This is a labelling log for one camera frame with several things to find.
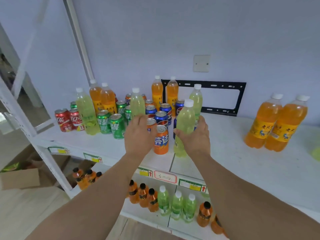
white wall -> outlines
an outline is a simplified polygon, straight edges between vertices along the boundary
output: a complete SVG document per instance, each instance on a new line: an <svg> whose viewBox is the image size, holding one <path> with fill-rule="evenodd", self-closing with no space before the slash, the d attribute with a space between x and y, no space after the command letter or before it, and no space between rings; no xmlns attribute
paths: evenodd
<svg viewBox="0 0 320 240"><path fill-rule="evenodd" d="M305 124L320 124L320 0L74 0L95 78L123 99L150 96L154 75L247 82L238 116L272 92L311 96ZM209 73L193 56L211 54Z"/></svg>
<svg viewBox="0 0 320 240"><path fill-rule="evenodd" d="M0 0L0 22L20 58L30 39L41 1ZM55 109L70 107L76 87L89 89L62 0L50 0L26 71L51 117Z"/></svg>

pepsi can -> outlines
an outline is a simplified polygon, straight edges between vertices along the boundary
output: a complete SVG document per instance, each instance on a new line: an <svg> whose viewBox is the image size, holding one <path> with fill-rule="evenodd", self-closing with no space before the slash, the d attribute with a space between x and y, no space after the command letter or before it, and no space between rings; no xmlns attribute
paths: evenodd
<svg viewBox="0 0 320 240"><path fill-rule="evenodd" d="M168 116L165 111L156 112L154 118L158 125L164 125L168 129Z"/></svg>
<svg viewBox="0 0 320 240"><path fill-rule="evenodd" d="M173 129L177 128L177 117L174 118L174 121L173 121ZM176 138L176 133L173 133L173 138L175 139Z"/></svg>
<svg viewBox="0 0 320 240"><path fill-rule="evenodd" d="M148 105L146 107L146 115L148 115L148 118L154 118L156 115L157 109L154 105Z"/></svg>
<svg viewBox="0 0 320 240"><path fill-rule="evenodd" d="M184 107L184 99L183 100L177 100L175 105L176 110L176 116L180 113L182 108Z"/></svg>
<svg viewBox="0 0 320 240"><path fill-rule="evenodd" d="M171 119L172 119L172 108L170 104L161 104L160 105L160 111L164 111L168 115L168 125L171 125Z"/></svg>

sprite can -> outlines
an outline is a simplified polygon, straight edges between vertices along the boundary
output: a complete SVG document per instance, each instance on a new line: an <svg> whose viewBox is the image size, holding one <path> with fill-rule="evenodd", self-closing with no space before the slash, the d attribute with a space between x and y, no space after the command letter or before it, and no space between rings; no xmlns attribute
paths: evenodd
<svg viewBox="0 0 320 240"><path fill-rule="evenodd" d="M123 139L125 137L126 125L122 115L119 113L111 115L109 123L111 125L113 137L115 139Z"/></svg>
<svg viewBox="0 0 320 240"><path fill-rule="evenodd" d="M111 114L107 110L101 110L98 113L97 119L102 134L110 134L112 132L109 123L110 116Z"/></svg>
<svg viewBox="0 0 320 240"><path fill-rule="evenodd" d="M72 101L72 102L70 103L70 109L75 109L75 108L77 108L77 104L76 104L75 101Z"/></svg>
<svg viewBox="0 0 320 240"><path fill-rule="evenodd" d="M125 118L125 108L127 106L125 101L117 101L116 103L118 114L121 114Z"/></svg>
<svg viewBox="0 0 320 240"><path fill-rule="evenodd" d="M127 105L124 109L124 115L127 122L127 125L129 124L129 121L131 120L131 107L130 105Z"/></svg>

black bottle cap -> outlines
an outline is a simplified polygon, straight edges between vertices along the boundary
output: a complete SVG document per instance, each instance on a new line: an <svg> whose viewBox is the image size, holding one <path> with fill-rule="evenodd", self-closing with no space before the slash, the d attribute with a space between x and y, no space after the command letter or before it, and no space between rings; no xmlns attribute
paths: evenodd
<svg viewBox="0 0 320 240"><path fill-rule="evenodd" d="M154 195L155 194L155 190L153 188L149 189L149 195Z"/></svg>
<svg viewBox="0 0 320 240"><path fill-rule="evenodd" d="M207 210L209 210L209 209L211 208L211 204L210 204L210 202L208 202L208 201L204 202L204 203L203 203L203 206L204 206Z"/></svg>

